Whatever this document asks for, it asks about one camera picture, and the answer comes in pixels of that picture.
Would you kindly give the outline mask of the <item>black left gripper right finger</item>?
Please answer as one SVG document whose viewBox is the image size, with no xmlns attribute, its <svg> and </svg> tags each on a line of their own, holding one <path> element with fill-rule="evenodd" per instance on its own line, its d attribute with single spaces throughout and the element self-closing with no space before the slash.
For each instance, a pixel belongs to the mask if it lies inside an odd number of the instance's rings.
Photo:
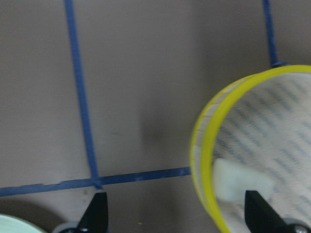
<svg viewBox="0 0 311 233">
<path fill-rule="evenodd" d="M 286 222 L 255 190 L 245 192 L 244 220 L 251 233 L 286 233 Z"/>
</svg>

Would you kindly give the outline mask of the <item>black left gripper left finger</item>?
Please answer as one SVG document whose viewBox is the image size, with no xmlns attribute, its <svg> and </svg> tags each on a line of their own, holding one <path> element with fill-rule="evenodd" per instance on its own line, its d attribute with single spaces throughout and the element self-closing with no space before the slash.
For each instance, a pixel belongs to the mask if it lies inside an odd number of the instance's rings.
<svg viewBox="0 0 311 233">
<path fill-rule="evenodd" d="M 105 192 L 96 193 L 77 225 L 78 233 L 105 233 L 108 230 L 108 202 Z"/>
</svg>

